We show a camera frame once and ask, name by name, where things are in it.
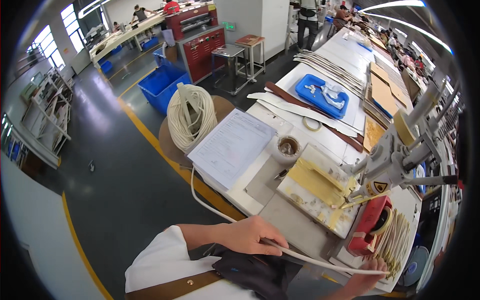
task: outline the paper form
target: paper form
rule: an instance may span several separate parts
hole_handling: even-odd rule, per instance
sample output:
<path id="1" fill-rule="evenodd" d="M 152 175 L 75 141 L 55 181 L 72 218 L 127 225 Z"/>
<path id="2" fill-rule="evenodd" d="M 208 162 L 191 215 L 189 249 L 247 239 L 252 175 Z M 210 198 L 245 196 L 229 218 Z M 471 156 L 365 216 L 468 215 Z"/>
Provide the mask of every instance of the paper form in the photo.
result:
<path id="1" fill-rule="evenodd" d="M 228 190 L 275 133 L 272 127 L 236 108 L 187 157 Z"/>

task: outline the pants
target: pants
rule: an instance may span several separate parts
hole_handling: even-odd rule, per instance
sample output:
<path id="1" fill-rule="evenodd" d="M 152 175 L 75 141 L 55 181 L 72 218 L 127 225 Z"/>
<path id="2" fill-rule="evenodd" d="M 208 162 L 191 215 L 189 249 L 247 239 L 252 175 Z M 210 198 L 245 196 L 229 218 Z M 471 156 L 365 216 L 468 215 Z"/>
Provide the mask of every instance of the pants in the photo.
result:
<path id="1" fill-rule="evenodd" d="M 305 27 L 308 27 L 308 41 L 307 41 L 307 47 L 305 49 L 311 50 L 313 42 L 315 41 L 315 37 L 317 36 L 318 22 L 299 19 L 299 32 L 298 32 L 299 48 L 303 48 L 303 35 L 305 34 Z"/>

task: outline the brown strap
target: brown strap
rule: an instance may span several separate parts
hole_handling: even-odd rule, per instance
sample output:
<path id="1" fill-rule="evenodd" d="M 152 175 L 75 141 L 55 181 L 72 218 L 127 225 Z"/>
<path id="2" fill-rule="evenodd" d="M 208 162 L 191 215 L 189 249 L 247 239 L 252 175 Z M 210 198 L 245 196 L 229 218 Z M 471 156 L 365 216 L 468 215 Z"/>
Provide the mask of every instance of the brown strap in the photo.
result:
<path id="1" fill-rule="evenodd" d="M 172 300 L 222 279 L 215 270 L 125 294 L 126 300 Z"/>
<path id="2" fill-rule="evenodd" d="M 296 99 L 294 96 L 290 95 L 289 93 L 287 93 L 286 91 L 284 91 L 281 87 L 279 87 L 278 85 L 276 85 L 275 83 L 273 82 L 266 82 L 265 83 L 265 86 L 267 88 L 269 88 L 270 90 L 272 90 L 273 94 L 279 96 L 280 98 L 282 98 L 283 100 L 291 103 L 291 104 L 295 104 L 295 105 L 298 105 L 298 106 L 301 106 L 303 108 L 308 108 L 308 109 L 311 109 L 313 111 L 316 111 L 328 118 L 330 118 L 328 115 L 326 115 L 323 111 L 317 109 L 316 107 L 310 105 L 310 104 L 307 104 L 305 102 L 301 102 L 300 100 Z M 355 150 L 357 150 L 358 152 L 362 153 L 363 152 L 363 146 L 359 143 L 363 143 L 363 136 L 360 137 L 360 135 L 358 134 L 357 137 L 355 139 L 349 137 L 348 135 L 346 134 L 343 134 L 341 132 L 339 132 L 338 130 L 336 130 L 335 128 L 332 128 L 330 126 L 327 126 L 324 124 L 324 126 L 326 128 L 328 128 L 331 132 L 333 132 L 336 136 L 338 136 L 339 138 L 341 138 L 344 142 L 347 142 L 347 144 L 351 145 L 352 147 L 355 148 Z"/>

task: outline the ceiling light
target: ceiling light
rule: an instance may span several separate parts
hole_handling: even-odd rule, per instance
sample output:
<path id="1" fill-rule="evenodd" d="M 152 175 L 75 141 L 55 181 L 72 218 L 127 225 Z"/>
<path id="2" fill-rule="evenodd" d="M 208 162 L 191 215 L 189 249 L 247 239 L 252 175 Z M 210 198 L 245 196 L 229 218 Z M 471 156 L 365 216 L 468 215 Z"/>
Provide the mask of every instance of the ceiling light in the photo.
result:
<path id="1" fill-rule="evenodd" d="M 407 23 L 407 22 L 404 22 L 404 21 L 401 21 L 401 20 L 398 20 L 398 19 L 394 19 L 394 18 L 390 18 L 390 17 L 387 17 L 387 16 L 382 16 L 382 15 L 379 15 L 379 14 L 368 13 L 368 12 L 365 12 L 365 14 L 368 14 L 368 15 L 371 15 L 371 16 L 375 16 L 375 17 L 379 17 L 379 18 L 384 18 L 384 19 L 391 20 L 391 21 L 395 21 L 395 22 L 398 22 L 398 23 L 403 24 L 403 25 L 405 25 L 405 26 L 408 26 L 408 27 L 410 27 L 410 28 L 413 28 L 413 29 L 415 29 L 415 30 L 418 30 L 418 31 L 420 31 L 421 33 L 423 33 L 424 35 L 426 35 L 426 36 L 428 36 L 429 38 L 431 38 L 432 40 L 434 40 L 435 42 L 437 42 L 437 43 L 439 43 L 440 45 L 442 45 L 445 49 L 448 50 L 448 52 L 450 52 L 450 53 L 453 54 L 452 50 L 450 49 L 450 47 L 449 47 L 446 43 L 442 42 L 439 38 L 437 38 L 436 36 L 434 36 L 434 35 L 431 34 L 431 33 L 426 32 L 425 30 L 423 30 L 423 29 L 421 29 L 421 28 L 418 28 L 418 27 L 416 27 L 416 26 L 414 26 L 414 25 L 412 25 L 412 24 L 409 24 L 409 23 Z"/>
<path id="2" fill-rule="evenodd" d="M 384 4 L 379 4 L 379 5 L 374 5 L 371 7 L 364 8 L 360 10 L 359 12 L 364 12 L 364 11 L 369 11 L 369 10 L 374 10 L 376 8 L 382 8 L 382 7 L 391 7 L 391 6 L 425 6 L 425 3 L 420 0 L 403 0 L 403 1 L 393 1 L 393 2 L 388 2 Z"/>
<path id="3" fill-rule="evenodd" d="M 403 31 L 400 31 L 398 28 L 395 28 L 396 31 L 398 31 L 398 33 L 400 33 L 401 35 L 403 35 L 404 37 L 407 37 L 407 34 Z"/>
<path id="4" fill-rule="evenodd" d="M 94 10 L 96 10 L 99 6 L 95 6 L 94 8 L 92 8 L 91 10 L 85 12 L 86 10 L 88 10 L 90 7 L 94 6 L 95 4 L 99 3 L 101 0 L 95 0 L 93 1 L 92 3 L 88 4 L 87 6 L 85 6 L 84 8 L 82 8 L 79 12 L 78 12 L 78 18 L 79 19 L 82 19 L 83 17 L 85 17 L 86 15 L 88 15 L 89 13 L 93 12 Z"/>

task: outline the human hand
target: human hand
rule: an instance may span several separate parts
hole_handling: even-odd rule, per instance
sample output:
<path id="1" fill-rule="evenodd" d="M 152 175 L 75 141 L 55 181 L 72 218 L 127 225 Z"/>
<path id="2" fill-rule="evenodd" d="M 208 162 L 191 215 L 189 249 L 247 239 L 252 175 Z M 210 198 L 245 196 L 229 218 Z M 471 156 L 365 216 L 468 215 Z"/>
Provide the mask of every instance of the human hand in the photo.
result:
<path id="1" fill-rule="evenodd" d="M 279 248 L 260 243 L 262 238 L 273 240 L 280 246 L 288 248 L 288 243 L 280 231 L 261 216 L 251 216 L 235 223 L 217 226 L 216 242 L 235 252 L 282 255 Z"/>
<path id="2" fill-rule="evenodd" d="M 376 260 L 375 258 L 364 263 L 360 269 L 362 270 L 379 270 L 387 271 L 387 265 L 383 258 Z M 381 275 L 367 275 L 367 274 L 353 274 L 344 290 L 352 298 L 361 296 L 375 287 L 375 284 L 380 279 L 384 278 L 385 274 Z"/>

